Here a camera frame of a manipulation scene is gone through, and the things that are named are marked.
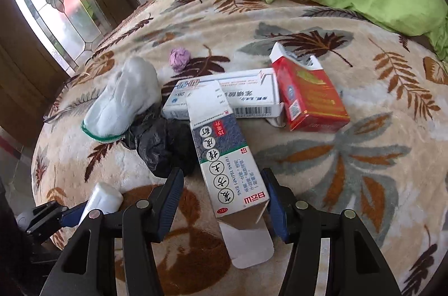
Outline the white cloth green trim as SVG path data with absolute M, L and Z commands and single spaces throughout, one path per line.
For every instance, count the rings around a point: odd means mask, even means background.
M 81 129 L 101 143 L 116 141 L 136 116 L 161 101 L 161 87 L 153 64 L 141 57 L 130 57 L 89 108 Z

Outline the crumpled purple paper ball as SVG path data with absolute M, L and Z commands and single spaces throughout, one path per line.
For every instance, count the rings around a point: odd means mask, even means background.
M 191 60 L 191 53 L 185 48 L 172 49 L 169 55 L 169 64 L 174 72 L 181 72 Z

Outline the red white tube package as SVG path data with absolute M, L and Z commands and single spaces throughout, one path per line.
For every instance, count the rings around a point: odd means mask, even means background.
M 82 223 L 91 210 L 98 209 L 103 214 L 114 213 L 118 211 L 122 202 L 123 196 L 119 190 L 105 182 L 96 183 L 80 217 L 79 224 Z

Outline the leaf pattern beige blanket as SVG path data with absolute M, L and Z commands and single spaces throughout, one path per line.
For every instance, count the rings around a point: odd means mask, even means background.
M 447 73 L 427 48 L 351 10 L 310 0 L 156 0 L 100 45 L 57 97 L 31 165 L 37 204 L 79 204 L 98 182 L 130 204 L 158 179 L 135 151 L 100 144 L 80 124 L 129 57 L 157 69 L 162 93 L 180 79 L 270 65 L 270 50 L 317 56 L 350 123 L 335 134 L 239 126 L 259 167 L 319 210 L 361 217 L 403 295 L 423 295 L 447 254 Z M 172 49 L 191 60 L 174 72 Z

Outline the white blue medicine carton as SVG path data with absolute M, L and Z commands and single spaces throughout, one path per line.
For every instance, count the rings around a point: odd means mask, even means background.
M 268 261 L 273 241 L 263 220 L 270 201 L 248 143 L 219 82 L 186 98 L 191 134 L 228 255 L 238 269 Z

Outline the red cigarette box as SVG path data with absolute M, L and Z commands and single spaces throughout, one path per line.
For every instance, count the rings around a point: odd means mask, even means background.
M 350 122 L 338 91 L 319 60 L 300 60 L 276 42 L 270 53 L 291 131 L 336 133 Z

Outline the black plastic bag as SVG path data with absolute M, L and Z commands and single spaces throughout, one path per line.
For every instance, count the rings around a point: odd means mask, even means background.
M 125 132 L 122 144 L 129 150 L 135 150 L 158 178 L 169 177 L 175 168 L 189 176 L 197 165 L 189 124 L 164 118 L 159 104 L 136 116 Z

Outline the stained glass wooden door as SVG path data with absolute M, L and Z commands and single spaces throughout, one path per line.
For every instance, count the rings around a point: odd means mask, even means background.
M 1 0 L 1 128 L 31 146 L 43 117 L 137 0 Z

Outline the long white pill box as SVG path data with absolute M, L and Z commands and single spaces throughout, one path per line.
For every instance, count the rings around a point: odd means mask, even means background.
M 283 112 L 274 69 L 264 68 L 182 79 L 162 108 L 164 117 L 187 120 L 186 97 L 213 81 L 220 84 L 238 118 L 278 118 Z

